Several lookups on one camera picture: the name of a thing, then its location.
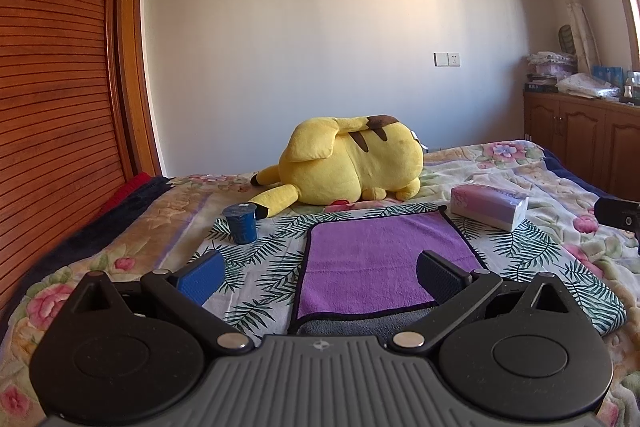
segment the red fabric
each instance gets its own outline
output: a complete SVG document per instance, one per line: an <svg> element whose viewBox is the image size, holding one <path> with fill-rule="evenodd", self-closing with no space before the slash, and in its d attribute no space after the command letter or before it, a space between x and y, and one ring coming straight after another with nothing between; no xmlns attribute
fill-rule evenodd
<svg viewBox="0 0 640 427"><path fill-rule="evenodd" d="M114 206L120 204L124 198L130 195L137 188L142 187L145 183L151 181L151 176L146 172L140 172L132 177L127 183L115 191L114 195L109 201L107 201L101 209L98 211L95 217L100 217L102 214L109 212Z"/></svg>

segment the round black disc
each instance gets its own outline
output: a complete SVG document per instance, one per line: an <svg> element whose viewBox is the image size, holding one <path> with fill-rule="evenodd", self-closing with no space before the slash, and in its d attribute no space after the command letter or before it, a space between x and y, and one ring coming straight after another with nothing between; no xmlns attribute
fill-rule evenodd
<svg viewBox="0 0 640 427"><path fill-rule="evenodd" d="M189 333L157 319L132 315L114 325L99 315L86 314L82 331L48 345L51 353L34 354L38 370L30 377L47 412L125 425L167 409L200 378L204 355Z"/></svg>
<svg viewBox="0 0 640 427"><path fill-rule="evenodd" d="M582 317L540 311L454 331L438 365L455 393L479 409L532 422L594 410L613 374L604 343Z"/></svg>

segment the cabinet door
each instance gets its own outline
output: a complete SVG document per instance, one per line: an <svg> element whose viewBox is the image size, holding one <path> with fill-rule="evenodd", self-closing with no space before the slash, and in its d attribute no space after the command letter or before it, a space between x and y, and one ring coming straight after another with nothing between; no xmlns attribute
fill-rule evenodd
<svg viewBox="0 0 640 427"><path fill-rule="evenodd" d="M564 166L592 184L600 184L606 111L580 103L561 102L559 148Z"/></svg>
<svg viewBox="0 0 640 427"><path fill-rule="evenodd" d="M558 99L553 95L526 93L524 97L524 132L540 147L557 154L556 119Z"/></svg>
<svg viewBox="0 0 640 427"><path fill-rule="evenodd" d="M619 198L640 201L640 116L608 112L606 142L604 189Z"/></svg>

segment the bed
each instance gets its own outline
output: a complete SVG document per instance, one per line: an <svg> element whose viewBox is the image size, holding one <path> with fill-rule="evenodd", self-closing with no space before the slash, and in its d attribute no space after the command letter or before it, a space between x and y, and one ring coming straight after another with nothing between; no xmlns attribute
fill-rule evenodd
<svg viewBox="0 0 640 427"><path fill-rule="evenodd" d="M597 189L571 179L550 153L524 140L430 153L424 156L421 188L413 200L387 198L324 208L296 204L261 221L258 241L239 247L230 240L220 213L260 190L250 185L250 178L251 174L154 178L34 266L2 326L2 425L34 426L43 418L28 378L30 357L88 270L105 270L114 281L130 281L157 267L175 270L216 248L225 257L225 282L204 307L260 343L264 334L284 333L289 327L311 227L432 211L447 203L453 186L469 180L515 185L529 193L527 220L511 237L451 218L489 268L519 280L540 270L561 274L594 327L605 335L615 363L614 381L598 417L607 426L640 425L638 243L626 232L597 223ZM522 247L527 241L540 247L533 249L535 259Z"/></svg>

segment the crosshair logo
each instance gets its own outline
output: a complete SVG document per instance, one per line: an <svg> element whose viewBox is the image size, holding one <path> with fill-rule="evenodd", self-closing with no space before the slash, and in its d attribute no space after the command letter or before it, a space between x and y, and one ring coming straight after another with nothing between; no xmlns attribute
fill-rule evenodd
<svg viewBox="0 0 640 427"><path fill-rule="evenodd" d="M331 344L329 344L327 341L322 339L315 341L311 345L314 346L318 351L324 351L325 349L329 349L331 347Z"/></svg>

